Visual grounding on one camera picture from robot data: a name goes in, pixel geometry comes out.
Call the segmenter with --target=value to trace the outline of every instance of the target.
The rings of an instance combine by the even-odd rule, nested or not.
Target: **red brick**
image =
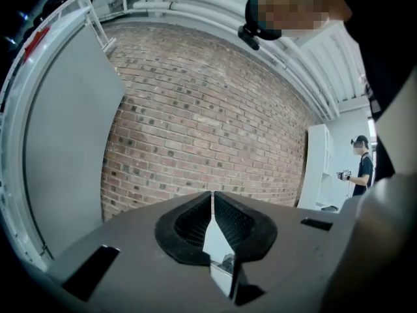
[[[186,185],[186,183],[187,183],[188,181],[189,181],[189,180],[187,180],[187,179],[180,179],[180,178],[174,177],[174,178],[172,179],[172,184],[173,184],[173,185],[184,186],[184,185]]]
[[[133,146],[135,149],[139,149],[141,151],[145,151],[145,152],[151,152],[152,151],[152,145],[148,144],[148,143],[140,143],[140,142],[136,142],[135,145]]]
[[[225,175],[226,175],[226,173],[227,173],[227,171],[226,171],[226,170],[222,170],[222,169],[220,169],[220,168],[213,168],[213,169],[211,170],[211,174],[213,174],[213,175],[217,175],[217,176],[225,176]]]
[[[173,182],[173,178],[170,177],[170,176],[156,174],[155,181],[163,182],[163,183],[172,183]]]
[[[145,185],[145,179],[142,177],[138,177],[135,175],[131,175],[129,181],[132,182],[134,185],[143,186]]]
[[[174,142],[173,140],[166,140],[165,147],[168,147],[169,149],[177,149],[180,151],[182,149],[182,144],[179,142]]]
[[[204,116],[204,115],[198,115],[196,113],[194,113],[192,115],[192,119],[194,121],[197,121],[197,122],[200,122],[200,123],[203,123],[203,124],[206,124],[206,125],[210,125],[212,127],[220,127],[222,125],[222,122],[219,122],[219,121],[217,121],[213,118],[210,118],[210,117],[207,117],[207,116]]]
[[[218,143],[219,142],[219,137],[218,136],[214,136],[212,134],[208,134],[205,132],[201,132],[198,130],[194,130],[192,128],[188,129],[187,134],[191,137],[197,138],[199,140],[207,140],[208,142],[212,142],[212,143]]]
[[[133,165],[133,167],[141,168],[143,170],[145,170],[145,169],[148,168],[148,164],[146,162],[140,161],[140,160],[136,160],[136,159],[133,159],[132,160],[132,165]]]
[[[129,129],[127,128],[116,127],[115,133],[123,137],[129,137]]]
[[[268,163],[268,158],[265,158],[264,156],[256,155],[253,153],[249,156],[249,158],[254,161],[264,162],[265,164]]]
[[[216,153],[216,159],[221,161],[229,161],[230,156],[223,153]]]
[[[214,158],[214,152],[209,151],[207,149],[201,149],[199,147],[194,147],[194,146],[191,146],[191,145],[183,145],[182,150],[184,152],[201,155],[202,157]]]
[[[184,170],[198,171],[200,173],[205,173],[205,174],[211,173],[211,168],[210,167],[205,167],[205,166],[201,166],[201,165],[198,165],[198,164],[191,164],[191,163],[185,162],[185,161],[178,161],[177,167],[181,168],[181,169],[184,169]]]
[[[157,191],[157,190],[154,190],[153,196],[160,198],[162,200],[168,200],[171,198],[171,195],[168,192]]]
[[[109,184],[113,185],[113,186],[119,186],[120,185],[120,180],[116,179],[114,176],[109,175],[106,179],[106,182],[108,182]]]
[[[209,183],[207,185],[207,190],[211,190],[211,191],[216,191],[216,190],[220,190],[222,188],[221,185],[216,184],[216,183]]]
[[[164,166],[175,167],[177,165],[177,161],[172,158],[164,158],[160,159],[160,163]]]
[[[174,116],[174,115],[170,115],[168,113],[163,113],[162,117],[163,117],[164,121],[172,122],[172,123],[179,124],[179,125],[183,125],[185,127],[195,128],[197,126],[197,122],[195,122],[195,121],[191,121],[189,119],[185,119],[185,118],[182,118],[182,117],[177,117],[177,116]]]
[[[209,142],[205,142],[205,141],[203,141],[203,140],[198,140],[198,139],[195,139],[195,140],[193,141],[193,145],[194,145],[194,146],[197,146],[197,147],[204,148],[204,149],[208,149],[208,148],[209,148],[210,143],[209,143]]]
[[[178,177],[183,177],[184,176],[184,171],[183,170],[178,170],[176,168],[164,167],[162,171],[166,175],[172,175],[172,176],[178,176]]]
[[[231,179],[230,180],[231,185],[242,185],[242,180],[239,179]]]
[[[228,177],[218,177],[218,176],[211,176],[203,174],[201,176],[201,180],[210,183],[221,183],[224,185],[228,185],[230,182],[230,178]]]
[[[141,153],[139,157],[140,159],[144,161],[150,161],[150,162],[159,162],[161,158],[159,155],[152,154],[152,153]]]
[[[188,155],[187,161],[192,162],[194,164],[206,164],[207,165],[207,163],[205,163],[207,160],[197,155],[191,155],[191,154]]]
[[[237,150],[236,149],[232,149],[231,147],[226,147],[223,145],[218,145],[216,143],[211,143],[210,144],[210,149],[212,149],[213,151],[217,151],[217,152],[221,152],[221,153],[227,153],[230,155],[237,155]]]
[[[247,173],[253,173],[253,174],[259,174],[259,175],[265,175],[265,170],[261,170],[261,169],[258,169],[258,168],[246,167],[246,172]]]
[[[151,143],[151,144],[158,145],[158,146],[164,146],[163,139],[155,138],[154,136],[149,136],[148,134],[131,131],[130,137],[135,140],[140,140],[140,141]]]
[[[189,195],[189,194],[195,194],[195,193],[196,193],[196,192],[198,192],[199,190],[201,190],[201,189],[198,189],[198,188],[192,189],[192,188],[190,188],[190,187],[182,187],[182,188],[181,188],[181,193],[182,193],[183,195]]]
[[[201,174],[200,173],[194,173],[192,171],[186,171],[184,172],[184,178],[189,180],[200,180]]]

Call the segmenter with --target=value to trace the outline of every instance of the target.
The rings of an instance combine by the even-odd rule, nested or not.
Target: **black slot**
[[[119,249],[101,246],[63,284],[63,288],[78,299],[87,301],[119,252]]]
[[[333,226],[332,222],[322,222],[321,220],[315,220],[310,218],[305,218],[301,220],[301,224],[318,228],[319,230],[324,231],[330,231],[330,228],[332,228]]]

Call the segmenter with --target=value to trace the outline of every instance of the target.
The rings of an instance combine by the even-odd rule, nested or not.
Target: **person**
[[[258,24],[267,29],[297,32],[342,21],[360,47],[369,82],[366,93],[375,123],[394,101],[417,63],[415,0],[257,0]],[[375,181],[395,171],[377,138]]]
[[[372,185],[373,162],[369,155],[368,140],[365,136],[358,136],[356,140],[351,140],[353,153],[360,155],[358,176],[344,175],[343,181],[349,181],[355,184],[353,195],[360,196],[366,192]]]

